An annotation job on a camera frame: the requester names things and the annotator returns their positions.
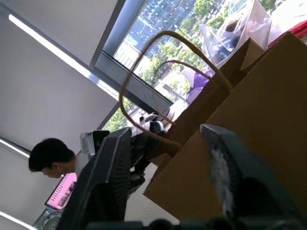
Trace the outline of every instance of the brown paper bag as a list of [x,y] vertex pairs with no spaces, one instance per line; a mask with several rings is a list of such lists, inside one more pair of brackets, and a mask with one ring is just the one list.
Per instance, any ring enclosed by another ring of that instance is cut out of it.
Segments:
[[[286,34],[251,67],[240,72],[250,70],[207,121],[236,132],[273,170],[277,182],[285,186],[304,214],[307,213],[306,63],[307,46]],[[201,109],[206,110],[200,105],[198,111]],[[195,120],[186,120],[186,126],[189,122],[193,125]],[[179,220],[208,219],[221,214],[208,174],[209,154],[198,132],[163,165],[166,167],[158,168],[159,173],[147,187],[145,196]]]
[[[259,45],[249,39],[221,67],[220,71],[233,86],[236,86],[246,75],[241,70],[255,61],[263,52],[264,50]],[[166,138],[184,144],[196,130],[199,130],[200,124],[207,121],[228,95],[229,93],[222,86],[216,84],[215,81],[209,81],[199,96],[179,116],[176,120],[176,126],[170,128]],[[174,156],[177,149],[161,144],[155,148],[148,158],[156,158],[163,153]],[[164,158],[165,156],[162,156],[152,160],[152,162],[158,165]]]

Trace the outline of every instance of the man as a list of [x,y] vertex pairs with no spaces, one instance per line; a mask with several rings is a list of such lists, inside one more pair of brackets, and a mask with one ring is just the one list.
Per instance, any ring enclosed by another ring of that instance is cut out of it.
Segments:
[[88,155],[80,153],[76,156],[61,140],[49,138],[31,151],[29,169],[50,178],[60,178],[65,173],[76,173],[78,178],[88,161]]

